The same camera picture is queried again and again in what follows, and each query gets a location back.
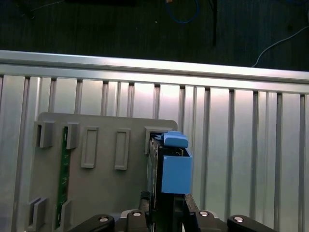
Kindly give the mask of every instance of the gray tab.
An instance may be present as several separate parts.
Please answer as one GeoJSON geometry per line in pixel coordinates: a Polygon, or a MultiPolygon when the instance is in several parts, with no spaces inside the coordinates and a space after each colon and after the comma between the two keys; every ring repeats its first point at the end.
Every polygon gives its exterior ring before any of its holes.
{"type": "Polygon", "coordinates": [[[29,203],[29,218],[26,231],[38,232],[45,223],[47,198],[37,198],[29,203]]]}
{"type": "Polygon", "coordinates": [[[72,210],[72,201],[67,200],[62,205],[60,232],[68,231],[68,229],[71,226],[71,210],[72,210]]]}
{"type": "Polygon", "coordinates": [[[68,123],[68,140],[67,149],[73,149],[77,147],[78,137],[79,137],[79,124],[78,123],[68,123]]]}
{"type": "Polygon", "coordinates": [[[54,122],[35,122],[34,131],[34,146],[45,148],[54,145],[54,122]]]}
{"type": "Polygon", "coordinates": [[[83,136],[82,168],[94,168],[96,165],[98,127],[86,127],[83,136]]]}
{"type": "Polygon", "coordinates": [[[129,154],[130,129],[119,128],[116,139],[115,169],[126,170],[129,154]]]}

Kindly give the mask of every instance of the blue plastic block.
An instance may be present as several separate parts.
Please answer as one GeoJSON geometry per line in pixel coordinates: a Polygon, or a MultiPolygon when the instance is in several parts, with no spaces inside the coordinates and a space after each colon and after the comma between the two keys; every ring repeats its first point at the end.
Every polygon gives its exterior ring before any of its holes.
{"type": "Polygon", "coordinates": [[[163,193],[189,194],[192,179],[192,156],[163,156],[163,193]]]}
{"type": "Polygon", "coordinates": [[[189,142],[187,136],[183,135],[181,132],[169,131],[164,133],[164,146],[187,148],[189,142]]]}

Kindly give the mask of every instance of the screw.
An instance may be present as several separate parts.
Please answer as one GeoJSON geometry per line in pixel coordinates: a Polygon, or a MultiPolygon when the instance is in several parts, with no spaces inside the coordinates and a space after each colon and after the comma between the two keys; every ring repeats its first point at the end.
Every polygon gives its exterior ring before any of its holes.
{"type": "Polygon", "coordinates": [[[199,212],[199,214],[201,214],[203,217],[207,217],[208,213],[206,211],[201,211],[199,212]]]}
{"type": "Polygon", "coordinates": [[[100,222],[106,222],[106,221],[108,221],[108,218],[107,218],[107,217],[101,217],[101,218],[100,218],[100,222]]]}
{"type": "Polygon", "coordinates": [[[240,223],[243,222],[243,219],[242,219],[241,217],[234,217],[234,220],[235,220],[236,222],[240,222],[240,223]]]}

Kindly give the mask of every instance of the white cable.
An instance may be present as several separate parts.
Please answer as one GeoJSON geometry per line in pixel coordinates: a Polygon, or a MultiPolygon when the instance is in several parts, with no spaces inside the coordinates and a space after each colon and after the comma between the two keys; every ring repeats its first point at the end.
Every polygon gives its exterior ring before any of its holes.
{"type": "Polygon", "coordinates": [[[259,57],[258,57],[257,60],[256,60],[256,63],[252,66],[252,68],[254,68],[254,67],[258,64],[258,62],[260,61],[261,56],[262,56],[267,50],[271,49],[272,47],[274,47],[274,46],[276,46],[276,45],[278,45],[278,44],[280,44],[280,43],[282,43],[282,42],[284,42],[284,41],[287,41],[287,40],[293,38],[294,36],[298,35],[299,33],[301,33],[303,30],[305,30],[305,29],[307,29],[307,28],[309,28],[309,26],[306,26],[306,27],[302,28],[301,30],[299,30],[298,32],[296,32],[294,35],[291,35],[290,37],[285,38],[285,39],[283,39],[283,40],[280,40],[280,41],[274,43],[273,45],[269,46],[268,48],[266,48],[266,49],[259,55],[259,57]]]}

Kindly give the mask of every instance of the corrugated metal panel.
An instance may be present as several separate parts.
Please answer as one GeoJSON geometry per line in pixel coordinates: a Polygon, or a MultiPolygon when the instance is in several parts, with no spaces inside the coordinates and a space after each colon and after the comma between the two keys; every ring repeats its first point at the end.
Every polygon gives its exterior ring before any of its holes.
{"type": "Polygon", "coordinates": [[[23,229],[33,121],[49,111],[173,119],[190,142],[201,208],[309,232],[309,86],[285,82],[298,73],[281,71],[281,80],[265,71],[267,81],[261,71],[255,80],[235,70],[220,78],[135,71],[0,65],[0,74],[24,72],[0,78],[0,231],[23,229]]]}

